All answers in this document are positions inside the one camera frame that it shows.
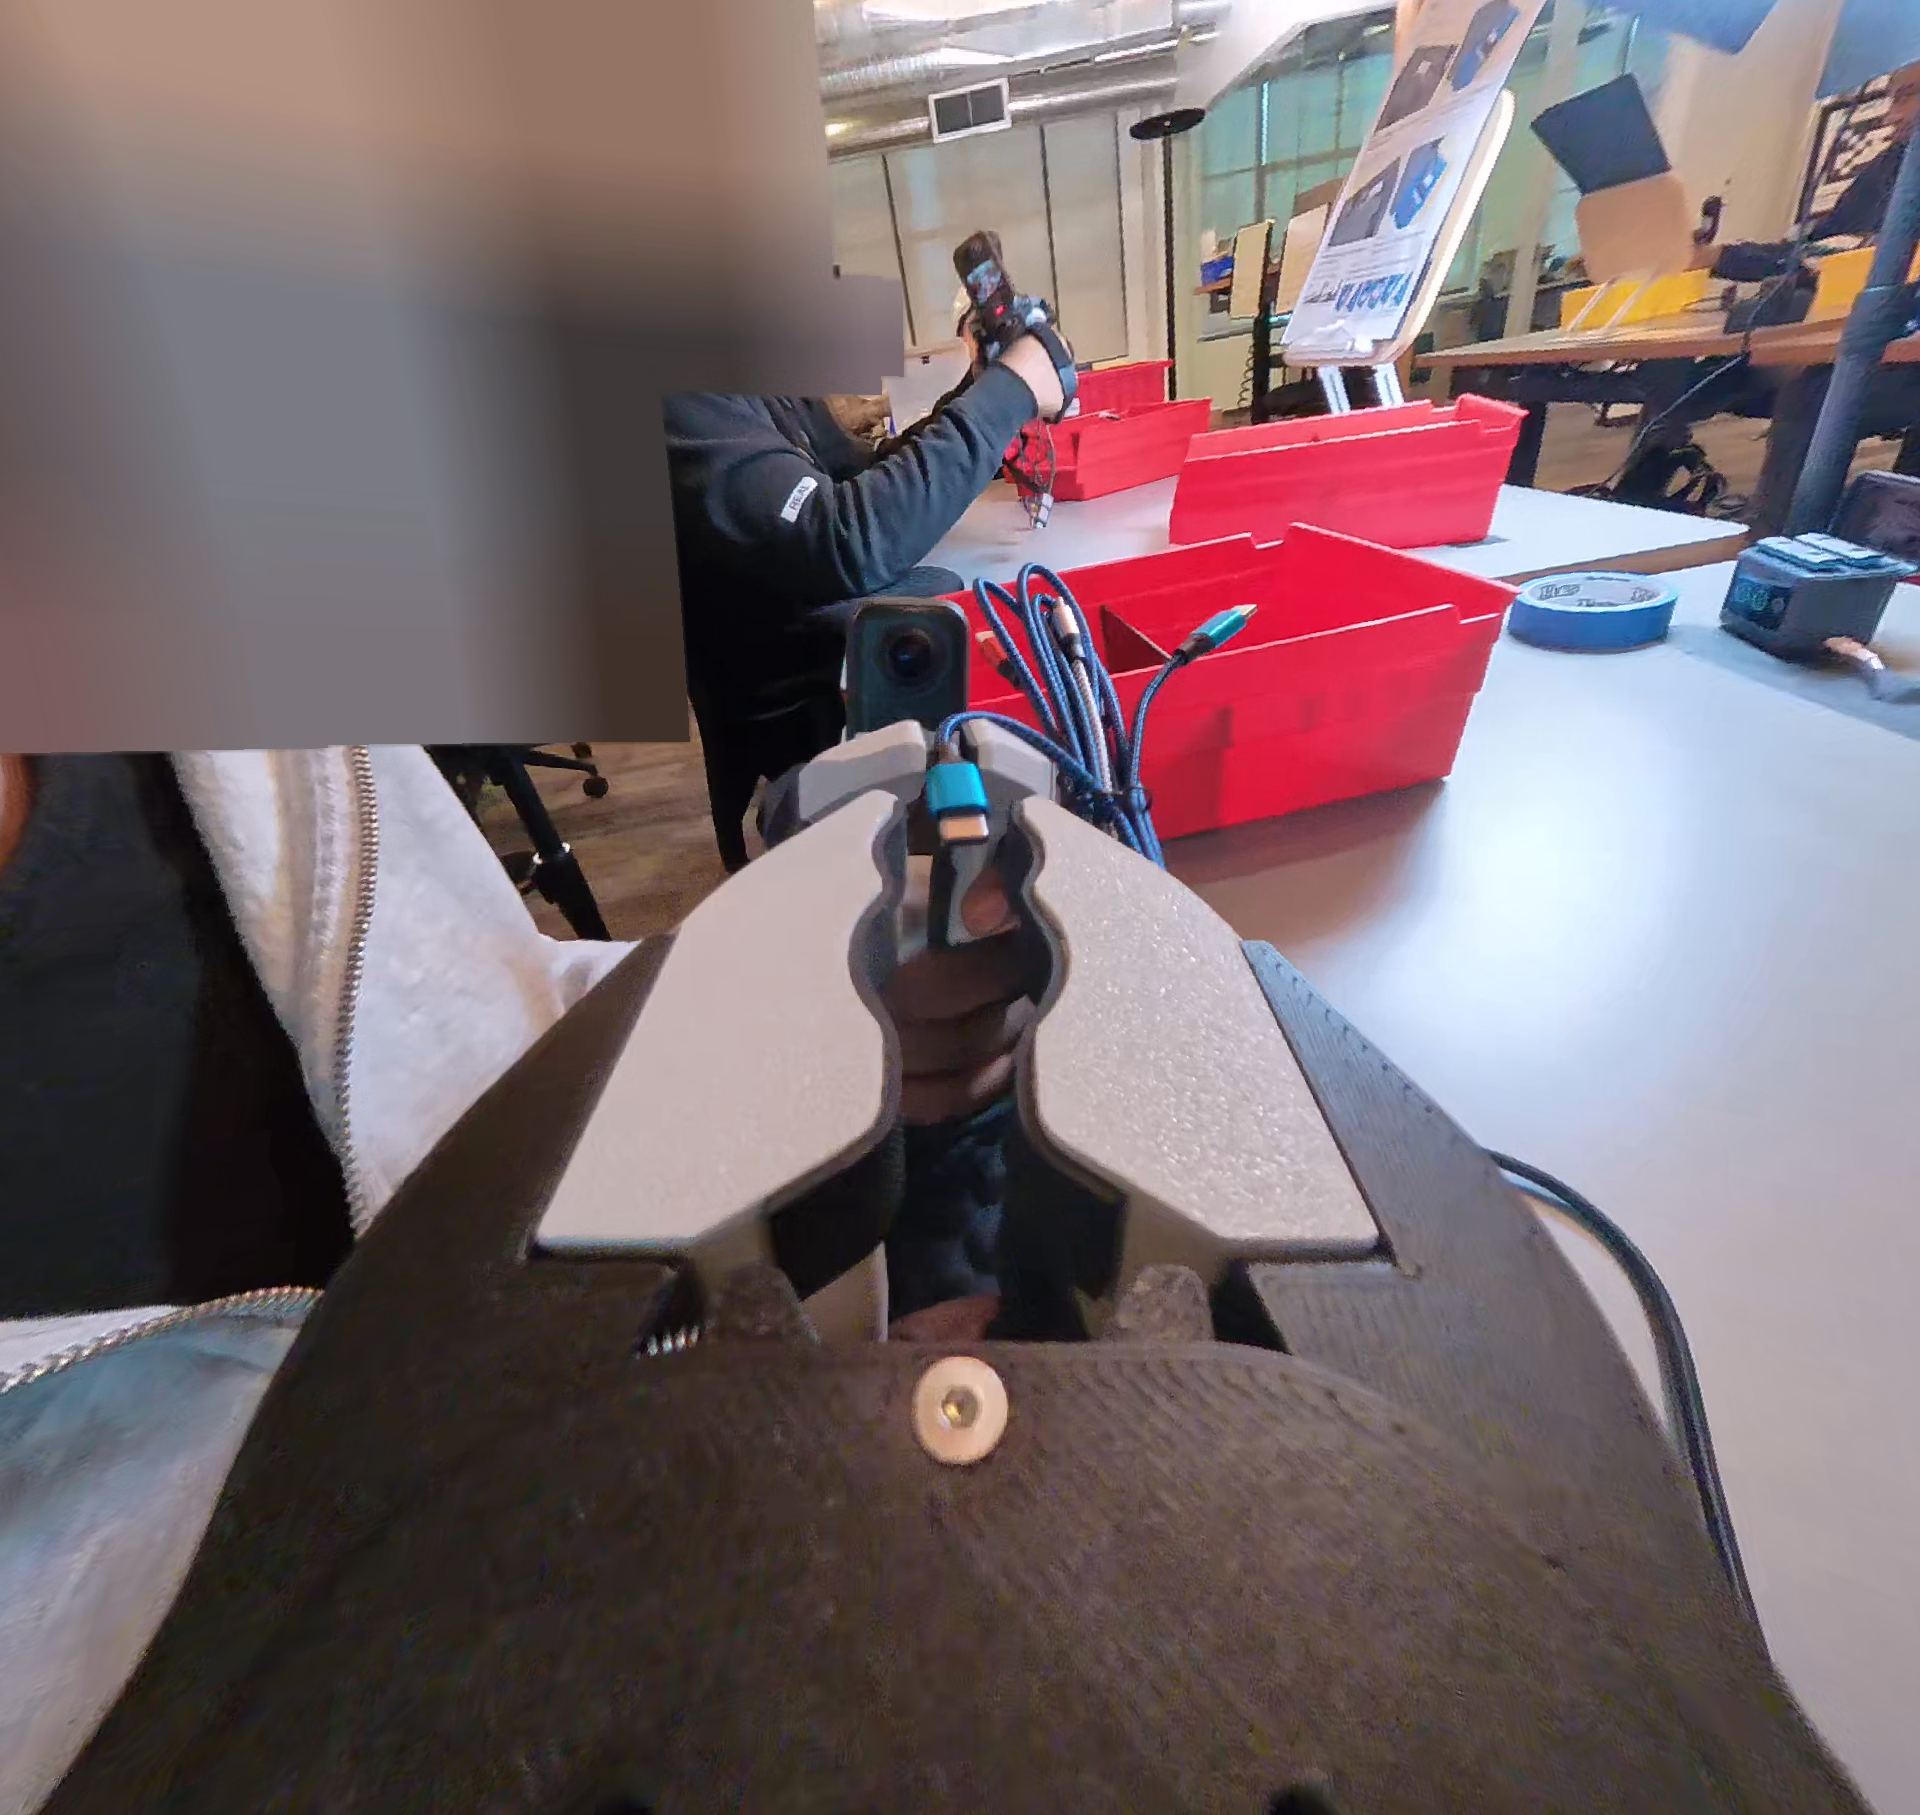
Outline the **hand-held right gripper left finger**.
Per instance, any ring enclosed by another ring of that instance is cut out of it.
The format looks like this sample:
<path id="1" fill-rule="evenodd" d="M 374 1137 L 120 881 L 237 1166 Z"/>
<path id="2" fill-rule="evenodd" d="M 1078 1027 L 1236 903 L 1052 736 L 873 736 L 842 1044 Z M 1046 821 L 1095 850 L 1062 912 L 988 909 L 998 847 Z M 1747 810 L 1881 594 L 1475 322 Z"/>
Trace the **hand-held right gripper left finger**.
<path id="1" fill-rule="evenodd" d="M 775 1220 L 891 1131 L 905 803 L 852 798 L 666 946 L 535 1231 L 545 1252 L 771 1258 Z"/>

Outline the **grey zip hoodie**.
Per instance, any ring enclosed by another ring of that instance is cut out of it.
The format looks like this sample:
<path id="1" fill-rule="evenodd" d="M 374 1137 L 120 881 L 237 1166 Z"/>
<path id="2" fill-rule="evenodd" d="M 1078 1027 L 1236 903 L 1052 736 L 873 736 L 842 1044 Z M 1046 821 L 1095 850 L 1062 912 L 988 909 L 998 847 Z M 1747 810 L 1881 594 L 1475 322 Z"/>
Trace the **grey zip hoodie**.
<path id="1" fill-rule="evenodd" d="M 543 935 L 423 747 L 157 753 L 339 1159 L 351 1254 L 627 946 Z M 51 1800 L 129 1684 L 327 1284 L 2 1312 L 4 1810 Z"/>

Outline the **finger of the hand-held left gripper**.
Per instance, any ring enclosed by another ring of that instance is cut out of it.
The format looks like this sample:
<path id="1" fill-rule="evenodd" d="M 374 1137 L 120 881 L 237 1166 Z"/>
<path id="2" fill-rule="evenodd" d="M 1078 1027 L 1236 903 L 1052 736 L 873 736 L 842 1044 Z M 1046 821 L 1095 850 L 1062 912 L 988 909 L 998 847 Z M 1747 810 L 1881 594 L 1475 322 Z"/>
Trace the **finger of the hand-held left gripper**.
<path id="1" fill-rule="evenodd" d="M 1015 810 L 1023 798 L 1059 801 L 1060 770 L 1010 724 L 972 724 L 972 767 L 991 810 Z"/>
<path id="2" fill-rule="evenodd" d="M 859 795 L 899 805 L 905 843 L 925 843 L 926 733 L 859 733 L 796 771 L 796 832 L 817 826 Z"/>

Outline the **black office chair base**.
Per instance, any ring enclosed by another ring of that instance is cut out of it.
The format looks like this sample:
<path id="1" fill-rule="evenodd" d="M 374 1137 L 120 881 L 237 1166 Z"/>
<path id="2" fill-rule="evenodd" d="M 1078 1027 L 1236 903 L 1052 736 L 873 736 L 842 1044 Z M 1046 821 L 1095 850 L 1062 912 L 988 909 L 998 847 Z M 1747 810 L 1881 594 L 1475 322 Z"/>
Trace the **black office chair base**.
<path id="1" fill-rule="evenodd" d="M 556 750 L 530 744 L 465 744 L 426 747 L 426 756 L 472 819 L 479 819 L 487 790 L 507 797 L 526 834 L 526 850 L 501 858 L 516 894 L 549 901 L 577 940 L 609 941 L 612 932 L 580 859 L 555 829 L 533 782 L 537 770 L 569 771 L 581 779 L 583 795 L 605 798 L 609 781 L 592 747 L 572 744 L 572 750 Z"/>

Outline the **black floor lamp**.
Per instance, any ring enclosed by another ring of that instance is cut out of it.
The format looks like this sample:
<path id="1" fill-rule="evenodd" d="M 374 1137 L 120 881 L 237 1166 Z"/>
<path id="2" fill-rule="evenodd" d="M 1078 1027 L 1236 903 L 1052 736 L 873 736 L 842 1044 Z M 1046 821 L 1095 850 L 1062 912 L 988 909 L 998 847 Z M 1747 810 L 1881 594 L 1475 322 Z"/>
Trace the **black floor lamp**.
<path id="1" fill-rule="evenodd" d="M 1166 395 L 1180 399 L 1180 220 L 1178 220 L 1178 149 L 1198 129 L 1206 112 L 1196 106 L 1169 106 L 1140 117 L 1129 136 L 1158 158 L 1161 167 L 1161 232 L 1164 232 L 1164 311 L 1166 311 Z"/>

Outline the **black top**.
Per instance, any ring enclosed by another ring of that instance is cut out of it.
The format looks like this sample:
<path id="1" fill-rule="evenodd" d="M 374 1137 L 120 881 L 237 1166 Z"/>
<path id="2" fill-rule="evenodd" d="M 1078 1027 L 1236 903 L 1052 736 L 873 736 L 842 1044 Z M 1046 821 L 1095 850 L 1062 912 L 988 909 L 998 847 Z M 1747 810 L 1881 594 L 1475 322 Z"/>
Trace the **black top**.
<path id="1" fill-rule="evenodd" d="M 173 764 L 9 760 L 6 810 L 4 1318 L 327 1284 L 346 1179 Z"/>

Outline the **white poster board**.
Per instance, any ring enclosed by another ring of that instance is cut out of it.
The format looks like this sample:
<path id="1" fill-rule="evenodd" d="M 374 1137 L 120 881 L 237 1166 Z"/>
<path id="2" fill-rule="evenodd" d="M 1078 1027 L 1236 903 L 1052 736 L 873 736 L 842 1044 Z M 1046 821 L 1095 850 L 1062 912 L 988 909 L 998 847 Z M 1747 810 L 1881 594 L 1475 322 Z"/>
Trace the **white poster board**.
<path id="1" fill-rule="evenodd" d="M 1290 368 L 1376 368 L 1413 350 L 1507 143 L 1509 77 L 1543 4 L 1423 2 L 1292 303 Z"/>

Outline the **black box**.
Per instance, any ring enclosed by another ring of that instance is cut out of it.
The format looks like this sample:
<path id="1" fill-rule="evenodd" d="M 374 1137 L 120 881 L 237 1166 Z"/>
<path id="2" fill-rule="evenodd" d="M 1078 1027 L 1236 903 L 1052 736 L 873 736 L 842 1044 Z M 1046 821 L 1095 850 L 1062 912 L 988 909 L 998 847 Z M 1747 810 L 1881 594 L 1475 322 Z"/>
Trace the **black box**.
<path id="1" fill-rule="evenodd" d="M 1919 569 L 1919 491 L 1916 475 L 1868 468 L 1843 488 L 1828 531 L 1858 549 L 1888 555 Z"/>

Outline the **red bin with dividers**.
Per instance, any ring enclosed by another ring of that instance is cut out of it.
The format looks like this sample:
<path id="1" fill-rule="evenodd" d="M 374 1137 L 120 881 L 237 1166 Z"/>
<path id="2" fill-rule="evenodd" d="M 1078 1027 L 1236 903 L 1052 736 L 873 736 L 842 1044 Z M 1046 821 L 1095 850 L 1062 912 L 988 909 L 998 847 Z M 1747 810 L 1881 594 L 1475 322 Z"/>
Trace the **red bin with dividers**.
<path id="1" fill-rule="evenodd" d="M 1072 665 L 1046 671 L 1027 605 L 1072 591 L 1124 739 L 1072 735 Z M 1043 733 L 1095 801 L 1147 801 L 1164 843 L 1438 782 L 1516 589 L 1314 528 L 1222 538 L 1056 575 L 1037 563 L 970 625 L 968 704 Z"/>

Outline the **black pole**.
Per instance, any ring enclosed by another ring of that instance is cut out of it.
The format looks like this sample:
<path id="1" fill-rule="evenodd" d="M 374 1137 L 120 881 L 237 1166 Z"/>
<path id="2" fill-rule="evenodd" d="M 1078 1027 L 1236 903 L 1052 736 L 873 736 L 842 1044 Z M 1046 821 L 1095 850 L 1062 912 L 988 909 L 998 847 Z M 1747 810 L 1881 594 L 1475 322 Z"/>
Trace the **black pole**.
<path id="1" fill-rule="evenodd" d="M 1868 279 L 1837 343 L 1828 388 L 1784 516 L 1789 533 L 1824 531 L 1832 521 L 1859 444 L 1865 398 L 1887 350 L 1912 314 L 1908 270 L 1916 243 L 1919 133 L 1912 131 L 1888 193 Z"/>

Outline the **small grey battery box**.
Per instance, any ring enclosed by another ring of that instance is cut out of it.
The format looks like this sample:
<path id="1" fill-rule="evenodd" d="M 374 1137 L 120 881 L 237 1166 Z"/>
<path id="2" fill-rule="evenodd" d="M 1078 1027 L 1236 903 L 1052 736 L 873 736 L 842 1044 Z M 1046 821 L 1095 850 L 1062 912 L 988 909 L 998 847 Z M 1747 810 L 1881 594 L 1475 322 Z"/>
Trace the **small grey battery box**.
<path id="1" fill-rule="evenodd" d="M 1717 625 L 1789 660 L 1868 651 L 1912 580 L 1915 561 L 1838 536 L 1769 536 L 1738 555 Z"/>

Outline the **person's left hand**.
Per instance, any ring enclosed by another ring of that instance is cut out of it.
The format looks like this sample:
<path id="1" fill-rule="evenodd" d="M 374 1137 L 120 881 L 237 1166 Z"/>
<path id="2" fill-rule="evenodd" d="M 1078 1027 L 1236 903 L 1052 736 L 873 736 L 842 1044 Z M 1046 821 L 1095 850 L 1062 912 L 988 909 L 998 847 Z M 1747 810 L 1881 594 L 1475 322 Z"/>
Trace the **person's left hand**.
<path id="1" fill-rule="evenodd" d="M 963 1124 L 1005 1101 L 1037 1015 L 1020 916 L 998 873 L 959 909 L 968 941 L 926 947 L 882 991 L 899 1037 L 899 1114 L 914 1127 Z"/>

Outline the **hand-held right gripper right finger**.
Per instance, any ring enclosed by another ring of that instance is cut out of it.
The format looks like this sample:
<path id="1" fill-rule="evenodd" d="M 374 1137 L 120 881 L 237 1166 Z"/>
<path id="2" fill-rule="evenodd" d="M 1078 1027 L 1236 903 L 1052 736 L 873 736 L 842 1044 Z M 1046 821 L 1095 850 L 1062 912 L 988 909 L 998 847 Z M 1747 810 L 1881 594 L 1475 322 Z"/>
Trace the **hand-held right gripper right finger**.
<path id="1" fill-rule="evenodd" d="M 1055 801 L 1019 803 L 1019 867 L 1046 959 L 1020 1139 L 1037 1243 L 1069 1289 L 1379 1257 L 1376 1212 L 1234 929 Z"/>

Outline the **wooden desk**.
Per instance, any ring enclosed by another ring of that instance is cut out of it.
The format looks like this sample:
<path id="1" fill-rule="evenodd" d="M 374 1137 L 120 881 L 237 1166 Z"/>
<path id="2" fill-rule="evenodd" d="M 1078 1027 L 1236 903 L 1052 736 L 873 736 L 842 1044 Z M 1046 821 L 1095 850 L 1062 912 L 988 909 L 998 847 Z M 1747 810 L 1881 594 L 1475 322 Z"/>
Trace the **wooden desk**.
<path id="1" fill-rule="evenodd" d="M 1667 403 L 1713 368 L 1742 356 L 1757 368 L 1832 367 L 1852 311 L 1726 331 L 1717 314 L 1638 322 L 1627 329 L 1550 331 L 1435 350 L 1419 373 L 1446 378 L 1451 395 L 1482 394 L 1525 409 L 1559 403 Z"/>

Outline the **blue tape roll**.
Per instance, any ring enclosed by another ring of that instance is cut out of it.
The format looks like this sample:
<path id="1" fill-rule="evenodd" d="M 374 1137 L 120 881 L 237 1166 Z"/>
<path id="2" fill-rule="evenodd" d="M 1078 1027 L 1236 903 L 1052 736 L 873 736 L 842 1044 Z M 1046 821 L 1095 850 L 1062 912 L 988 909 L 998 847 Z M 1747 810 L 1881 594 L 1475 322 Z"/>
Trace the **blue tape roll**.
<path id="1" fill-rule="evenodd" d="M 1522 584 L 1507 634 L 1540 651 L 1627 652 L 1667 641 L 1677 596 L 1663 580 L 1624 571 L 1563 571 Z"/>

